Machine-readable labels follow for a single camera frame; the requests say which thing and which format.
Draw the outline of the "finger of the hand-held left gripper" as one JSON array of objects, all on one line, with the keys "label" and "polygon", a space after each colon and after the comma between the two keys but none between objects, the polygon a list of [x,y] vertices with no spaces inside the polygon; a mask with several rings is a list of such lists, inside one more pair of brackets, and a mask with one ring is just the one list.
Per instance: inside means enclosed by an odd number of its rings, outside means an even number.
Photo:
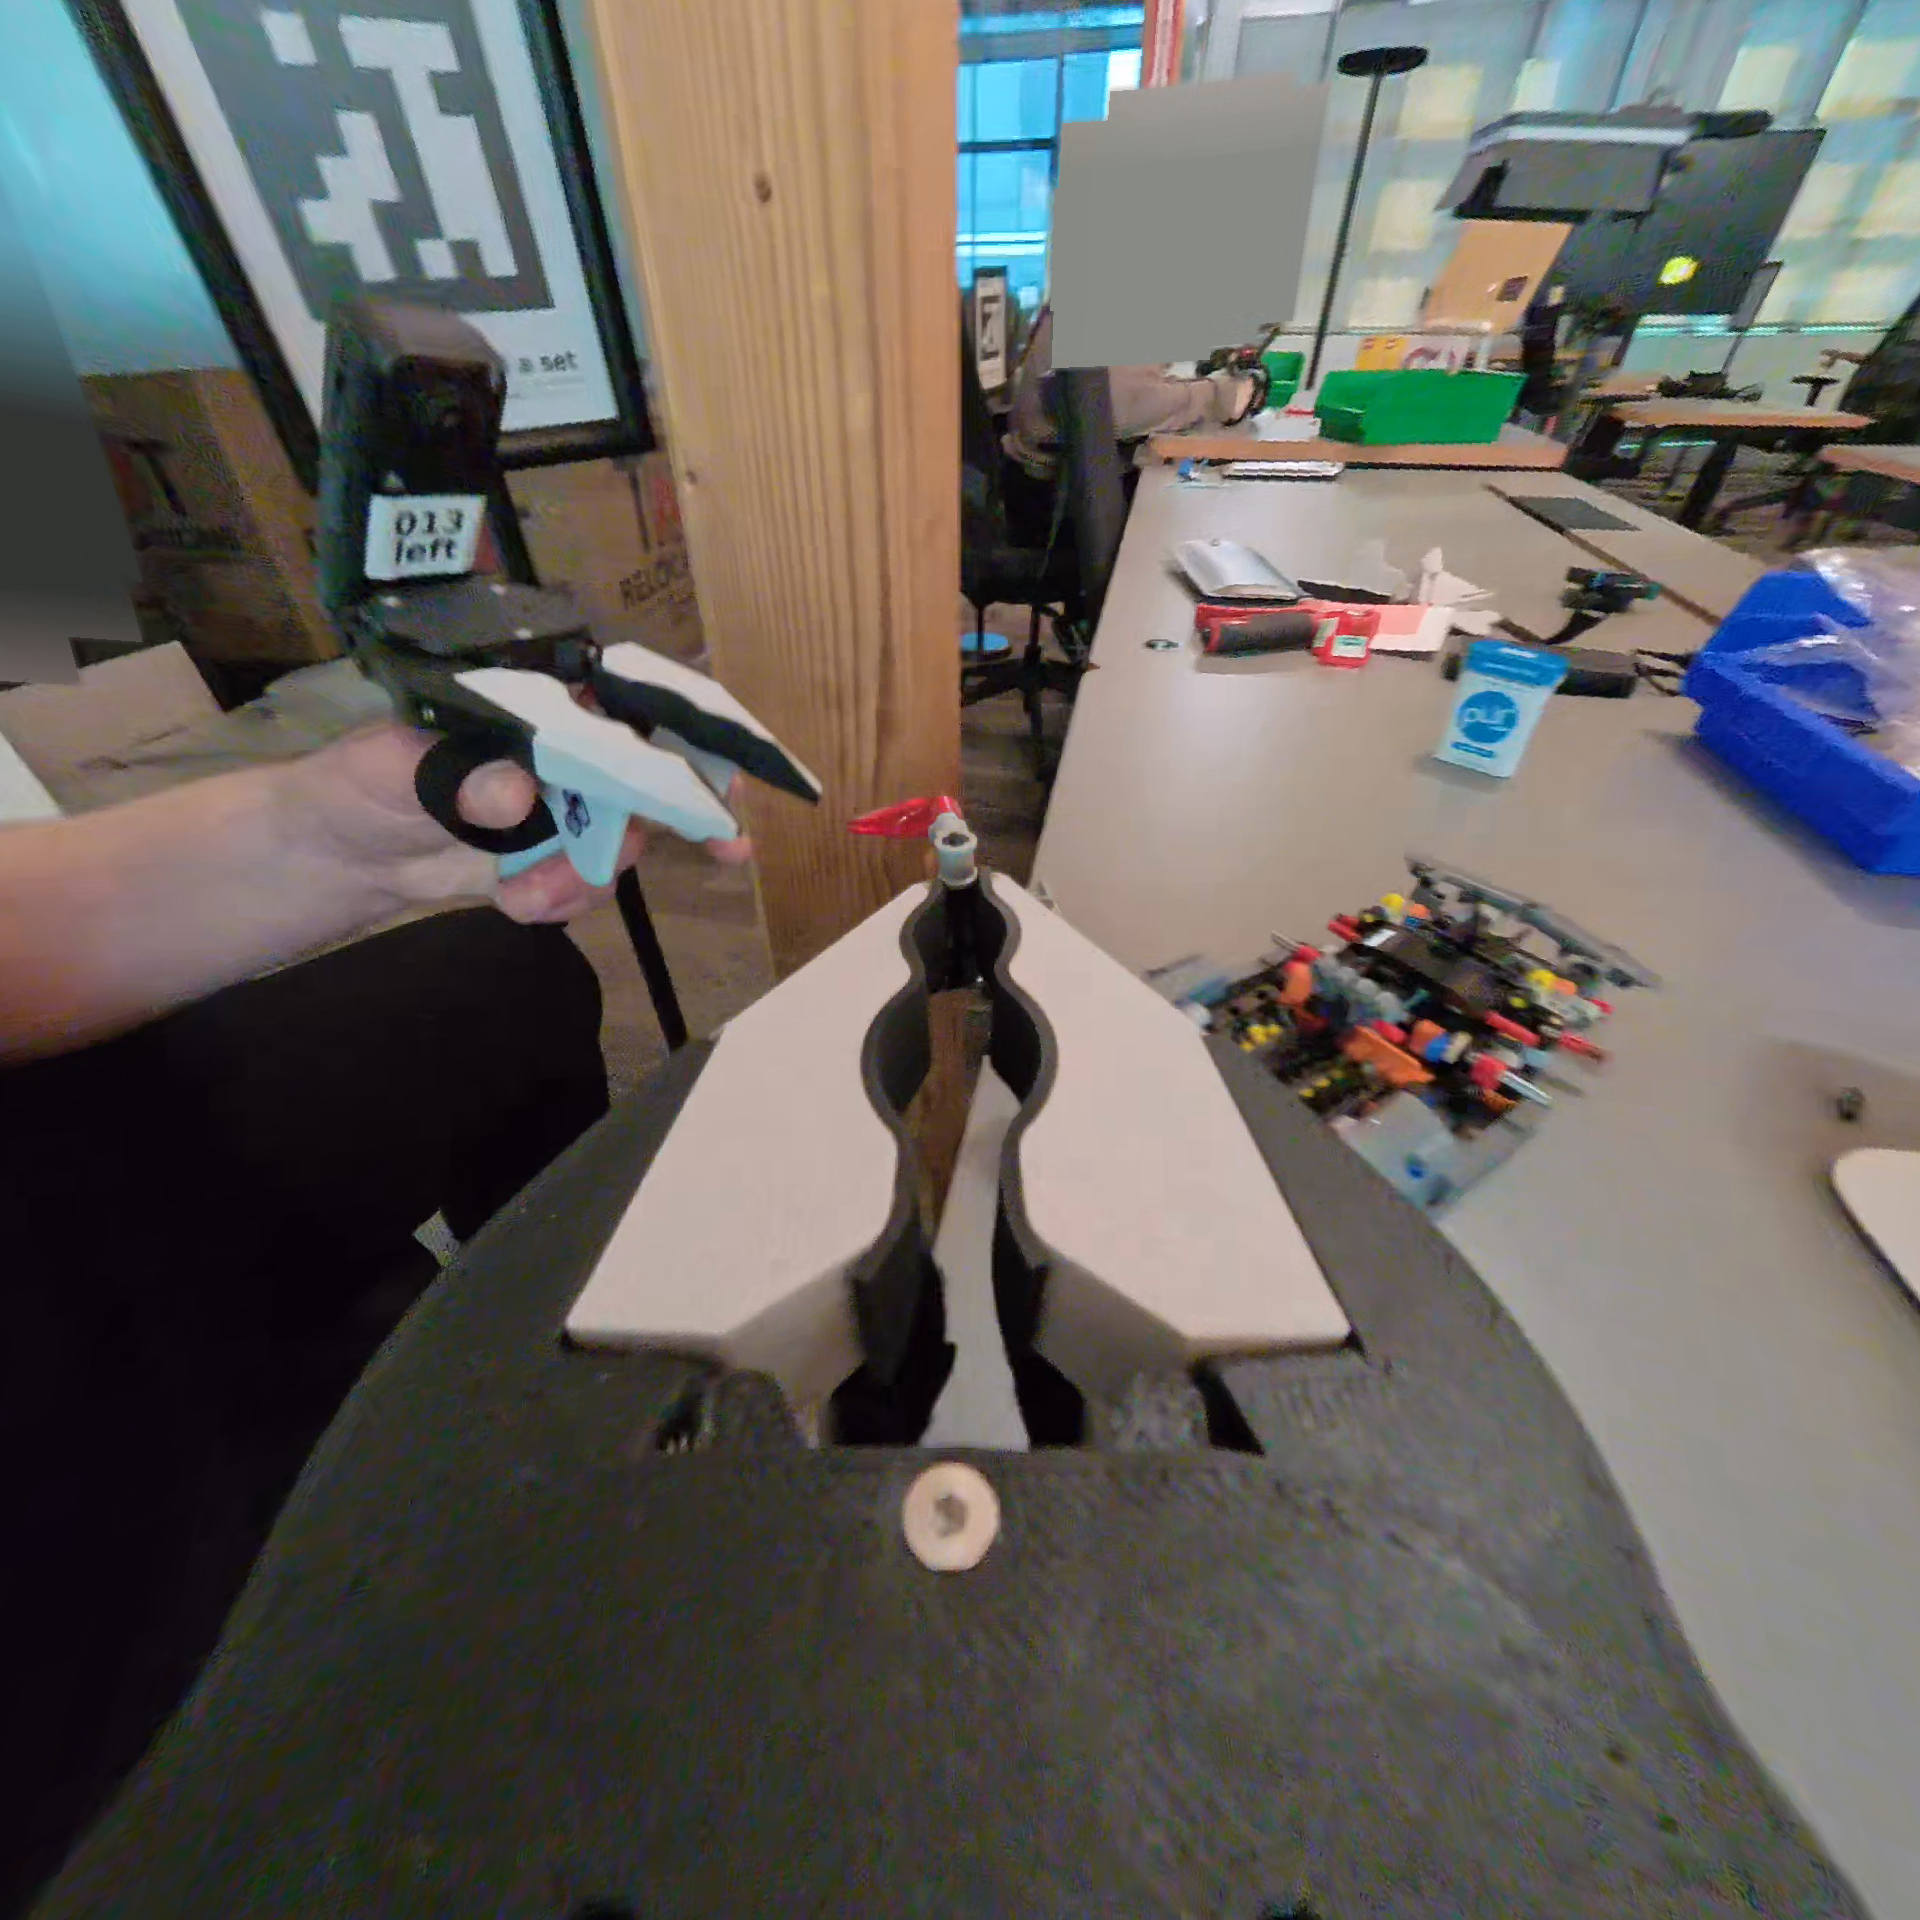
[{"label": "finger of the hand-held left gripper", "polygon": [[561,681],[501,665],[465,666],[453,681],[484,707],[531,731],[541,782],[599,795],[689,842],[737,839],[731,806],[683,754],[577,704]]},{"label": "finger of the hand-held left gripper", "polygon": [[679,754],[721,799],[741,776],[807,803],[824,795],[823,782],[737,697],[685,663],[614,642],[592,665],[592,697],[606,718]]}]

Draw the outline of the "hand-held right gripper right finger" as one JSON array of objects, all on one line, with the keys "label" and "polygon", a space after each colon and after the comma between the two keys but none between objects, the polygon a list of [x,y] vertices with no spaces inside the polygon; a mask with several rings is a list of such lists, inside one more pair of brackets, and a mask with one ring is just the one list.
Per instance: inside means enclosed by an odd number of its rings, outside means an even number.
[{"label": "hand-held right gripper right finger", "polygon": [[1203,1030],[992,875],[992,1286],[1033,1441],[1079,1441],[1144,1378],[1353,1339]]}]

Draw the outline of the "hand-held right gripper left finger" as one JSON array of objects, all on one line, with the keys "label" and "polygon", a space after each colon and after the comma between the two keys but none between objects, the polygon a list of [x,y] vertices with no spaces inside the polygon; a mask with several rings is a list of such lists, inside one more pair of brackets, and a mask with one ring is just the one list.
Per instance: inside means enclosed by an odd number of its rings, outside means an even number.
[{"label": "hand-held right gripper left finger", "polygon": [[926,1243],[885,1017],[926,1017],[920,881],[761,994],[708,1043],[677,1117],[566,1309],[588,1351],[664,1353],[773,1378],[793,1408],[863,1374],[909,1378]]}]

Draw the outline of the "multicoloured lego car chassis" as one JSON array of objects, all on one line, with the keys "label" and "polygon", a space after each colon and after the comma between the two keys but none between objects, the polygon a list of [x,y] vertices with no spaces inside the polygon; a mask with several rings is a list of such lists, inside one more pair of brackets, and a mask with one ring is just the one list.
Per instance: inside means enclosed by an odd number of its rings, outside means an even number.
[{"label": "multicoloured lego car chassis", "polygon": [[1662,979],[1525,891],[1407,855],[1407,881],[1239,970],[1205,955],[1144,982],[1225,1040],[1413,1206],[1439,1216],[1608,1059],[1616,1001]]}]

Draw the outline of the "small grey lego assembly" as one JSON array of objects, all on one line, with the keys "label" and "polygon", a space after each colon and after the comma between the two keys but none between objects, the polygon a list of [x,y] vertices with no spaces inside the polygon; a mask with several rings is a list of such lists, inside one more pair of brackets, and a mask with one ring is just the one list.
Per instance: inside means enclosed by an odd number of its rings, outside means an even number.
[{"label": "small grey lego assembly", "polygon": [[886,842],[926,845],[933,877],[902,920],[908,966],[929,1001],[958,994],[981,1032],[992,1032],[992,978],[1006,920],[960,802],[949,795],[901,799],[857,814],[848,829]]}]

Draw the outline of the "person's left forearm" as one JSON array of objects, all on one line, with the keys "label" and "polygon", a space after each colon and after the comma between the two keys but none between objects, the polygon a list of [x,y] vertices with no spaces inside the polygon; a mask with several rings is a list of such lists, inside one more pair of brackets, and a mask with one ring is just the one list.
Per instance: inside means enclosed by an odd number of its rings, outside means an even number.
[{"label": "person's left forearm", "polygon": [[1,1059],[55,1057],[327,943],[351,904],[291,768],[1,831]]}]

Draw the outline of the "person's left hand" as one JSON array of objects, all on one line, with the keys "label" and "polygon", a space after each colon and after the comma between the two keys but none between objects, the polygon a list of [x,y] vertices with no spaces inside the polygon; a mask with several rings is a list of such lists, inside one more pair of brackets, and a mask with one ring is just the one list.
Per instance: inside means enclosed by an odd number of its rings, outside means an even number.
[{"label": "person's left hand", "polygon": [[415,793],[433,741],[383,725],[300,758],[276,776],[275,896],[317,939],[344,939],[453,904],[491,904],[521,925],[568,923],[614,896],[565,855],[503,875],[437,822]]}]

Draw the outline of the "cardboard box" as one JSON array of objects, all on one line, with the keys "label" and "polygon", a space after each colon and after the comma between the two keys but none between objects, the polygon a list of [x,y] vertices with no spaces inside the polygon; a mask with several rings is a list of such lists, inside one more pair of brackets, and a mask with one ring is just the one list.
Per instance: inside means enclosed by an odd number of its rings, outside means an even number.
[{"label": "cardboard box", "polygon": [[507,472],[535,573],[568,591],[601,642],[704,665],[673,469],[663,447]]},{"label": "cardboard box", "polygon": [[319,602],[316,504],[245,371],[83,374],[137,560],[137,602],[212,666],[342,647]]}]

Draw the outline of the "black thin stand leg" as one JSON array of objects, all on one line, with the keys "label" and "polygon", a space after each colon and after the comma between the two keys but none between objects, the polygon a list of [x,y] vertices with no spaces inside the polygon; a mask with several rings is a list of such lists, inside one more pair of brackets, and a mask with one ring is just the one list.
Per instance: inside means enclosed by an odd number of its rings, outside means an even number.
[{"label": "black thin stand leg", "polygon": [[664,960],[664,947],[661,946],[654,914],[633,866],[617,873],[613,901],[619,925],[628,939],[633,961],[640,970],[646,1001],[651,1002],[663,1049],[673,1053],[687,1042],[687,1021],[681,1007],[677,979]]}]

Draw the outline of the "framed marker poster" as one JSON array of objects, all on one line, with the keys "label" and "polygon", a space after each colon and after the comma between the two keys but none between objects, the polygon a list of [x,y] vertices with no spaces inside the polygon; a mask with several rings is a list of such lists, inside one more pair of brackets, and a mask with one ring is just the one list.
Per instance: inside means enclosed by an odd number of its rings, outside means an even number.
[{"label": "framed marker poster", "polygon": [[445,307],[486,337],[509,469],[657,445],[582,5],[65,11],[305,487],[348,296]]}]

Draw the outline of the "white cardboard sheet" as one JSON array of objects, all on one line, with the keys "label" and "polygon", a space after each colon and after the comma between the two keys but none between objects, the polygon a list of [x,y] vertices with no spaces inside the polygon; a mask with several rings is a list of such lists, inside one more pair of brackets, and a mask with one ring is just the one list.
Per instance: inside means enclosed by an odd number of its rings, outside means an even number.
[{"label": "white cardboard sheet", "polygon": [[61,815],[61,797],[222,705],[175,639],[79,666],[72,681],[1,693],[1,825]]}]

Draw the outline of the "black office chair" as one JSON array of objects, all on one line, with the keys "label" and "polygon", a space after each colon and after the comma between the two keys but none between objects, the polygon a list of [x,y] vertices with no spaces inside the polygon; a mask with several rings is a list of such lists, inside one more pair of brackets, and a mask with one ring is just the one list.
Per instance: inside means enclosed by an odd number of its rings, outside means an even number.
[{"label": "black office chair", "polygon": [[1048,693],[1076,695],[1113,582],[1126,518],[1111,374],[1055,369],[1052,304],[1035,314],[1015,374],[997,464],[983,440],[963,462],[960,589],[985,642],[995,606],[1023,608],[1023,647],[963,663],[963,705],[1016,695],[1035,734]]}]

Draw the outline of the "silver pouch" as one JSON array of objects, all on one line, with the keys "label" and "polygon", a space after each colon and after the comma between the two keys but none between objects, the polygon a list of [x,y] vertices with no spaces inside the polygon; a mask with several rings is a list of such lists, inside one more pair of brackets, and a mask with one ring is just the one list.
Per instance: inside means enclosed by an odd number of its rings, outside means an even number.
[{"label": "silver pouch", "polygon": [[1265,555],[1233,539],[1187,539],[1167,553],[1195,600],[1231,608],[1288,608],[1305,589]]}]

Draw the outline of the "red black tool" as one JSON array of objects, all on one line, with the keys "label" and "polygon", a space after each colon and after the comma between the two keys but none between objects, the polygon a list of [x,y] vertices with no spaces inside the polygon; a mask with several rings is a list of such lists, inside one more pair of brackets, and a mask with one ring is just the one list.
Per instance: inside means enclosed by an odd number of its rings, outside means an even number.
[{"label": "red black tool", "polygon": [[1193,639],[1207,658],[1308,654],[1324,616],[1308,602],[1241,606],[1203,600],[1193,608]]}]

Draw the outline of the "white blue gum container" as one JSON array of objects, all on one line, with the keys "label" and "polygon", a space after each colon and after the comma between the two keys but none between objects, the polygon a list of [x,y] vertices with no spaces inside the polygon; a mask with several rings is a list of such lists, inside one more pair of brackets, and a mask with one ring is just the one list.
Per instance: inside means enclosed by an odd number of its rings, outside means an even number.
[{"label": "white blue gum container", "polygon": [[1553,648],[1472,639],[1455,655],[1453,698],[1431,758],[1476,776],[1512,776],[1565,677],[1568,659]]}]

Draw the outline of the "white folded paper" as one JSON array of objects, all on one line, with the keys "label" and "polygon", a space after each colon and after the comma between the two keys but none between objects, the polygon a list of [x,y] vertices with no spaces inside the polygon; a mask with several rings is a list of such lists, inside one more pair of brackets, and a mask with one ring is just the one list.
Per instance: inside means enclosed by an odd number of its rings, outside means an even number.
[{"label": "white folded paper", "polygon": [[1413,602],[1425,608],[1423,623],[1448,637],[1491,637],[1500,623],[1494,591],[1455,573],[1439,544],[1420,560]]}]

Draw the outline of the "white rounded plate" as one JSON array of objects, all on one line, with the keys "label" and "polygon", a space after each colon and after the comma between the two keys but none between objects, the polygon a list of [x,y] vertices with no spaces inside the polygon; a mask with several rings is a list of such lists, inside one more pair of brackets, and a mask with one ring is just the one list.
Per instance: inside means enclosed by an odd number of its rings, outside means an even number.
[{"label": "white rounded plate", "polygon": [[1831,1187],[1862,1243],[1918,1303],[1918,1149],[1861,1144],[1840,1151]]}]

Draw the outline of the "blue bin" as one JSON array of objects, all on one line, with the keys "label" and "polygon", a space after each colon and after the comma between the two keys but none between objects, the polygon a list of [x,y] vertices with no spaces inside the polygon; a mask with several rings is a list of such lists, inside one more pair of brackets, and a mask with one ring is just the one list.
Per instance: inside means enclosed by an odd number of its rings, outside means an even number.
[{"label": "blue bin", "polygon": [[1856,614],[1813,573],[1776,567],[1691,655],[1696,742],[1861,873],[1918,875],[1918,776],[1868,738],[1878,718],[1852,647]]}]

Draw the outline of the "clear plastic bag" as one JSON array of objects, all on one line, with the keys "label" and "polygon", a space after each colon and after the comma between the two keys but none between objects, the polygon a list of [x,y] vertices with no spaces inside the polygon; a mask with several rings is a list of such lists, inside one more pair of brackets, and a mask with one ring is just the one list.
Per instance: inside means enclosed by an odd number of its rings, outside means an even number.
[{"label": "clear plastic bag", "polygon": [[1878,731],[1915,768],[1918,544],[1825,544],[1796,555],[1854,614],[1852,647]]}]

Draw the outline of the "cardboard panel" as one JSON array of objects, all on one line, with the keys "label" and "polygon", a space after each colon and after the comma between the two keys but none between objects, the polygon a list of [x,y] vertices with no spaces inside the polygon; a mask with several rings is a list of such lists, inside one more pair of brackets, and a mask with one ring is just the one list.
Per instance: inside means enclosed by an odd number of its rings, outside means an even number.
[{"label": "cardboard panel", "polygon": [[1516,331],[1572,230],[1549,221],[1455,221],[1420,329],[1480,337]]}]

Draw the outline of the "black floor lamp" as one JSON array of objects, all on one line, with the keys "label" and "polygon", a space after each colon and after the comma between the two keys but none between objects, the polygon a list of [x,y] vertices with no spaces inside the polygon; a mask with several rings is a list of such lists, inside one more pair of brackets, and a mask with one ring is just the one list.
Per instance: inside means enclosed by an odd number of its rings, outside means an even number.
[{"label": "black floor lamp", "polygon": [[1333,329],[1333,313],[1336,302],[1339,278],[1345,264],[1345,256],[1353,241],[1353,221],[1359,200],[1359,186],[1364,177],[1364,167],[1368,160],[1368,150],[1376,134],[1376,119],[1381,95],[1384,90],[1388,80],[1399,80],[1429,59],[1429,50],[1417,42],[1388,42],[1388,46],[1367,46],[1350,50],[1339,56],[1334,71],[1344,80],[1363,80],[1364,82],[1364,97],[1359,110],[1359,128],[1353,143],[1350,169],[1341,192],[1341,203],[1334,221],[1334,237],[1333,248],[1327,256],[1327,273],[1324,283],[1324,295],[1317,307],[1313,327],[1312,327],[1312,347],[1308,351],[1303,383],[1313,390],[1324,369],[1327,336]]}]

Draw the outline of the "wooden standing desk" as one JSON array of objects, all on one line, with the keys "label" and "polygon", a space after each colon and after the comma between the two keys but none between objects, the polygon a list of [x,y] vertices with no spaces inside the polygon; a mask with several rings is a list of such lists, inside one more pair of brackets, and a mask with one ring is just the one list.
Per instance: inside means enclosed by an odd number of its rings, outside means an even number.
[{"label": "wooden standing desk", "polygon": [[1644,447],[1672,437],[1704,440],[1708,454],[1694,472],[1677,522],[1709,535],[1723,522],[1717,501],[1742,447],[1788,445],[1806,462],[1872,424],[1873,417],[1865,414],[1821,414],[1806,403],[1769,408],[1756,400],[1607,397],[1569,445],[1565,471],[1598,483],[1623,471],[1617,447],[1627,439],[1638,439]]}]

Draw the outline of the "wooden post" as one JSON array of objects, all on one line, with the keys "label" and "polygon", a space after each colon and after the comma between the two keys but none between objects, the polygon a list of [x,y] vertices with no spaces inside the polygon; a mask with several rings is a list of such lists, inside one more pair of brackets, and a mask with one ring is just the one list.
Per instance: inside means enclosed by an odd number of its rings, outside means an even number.
[{"label": "wooden post", "polygon": [[960,771],[958,5],[584,18],[710,666],[823,782],[748,795],[784,976],[924,873],[848,818]]}]

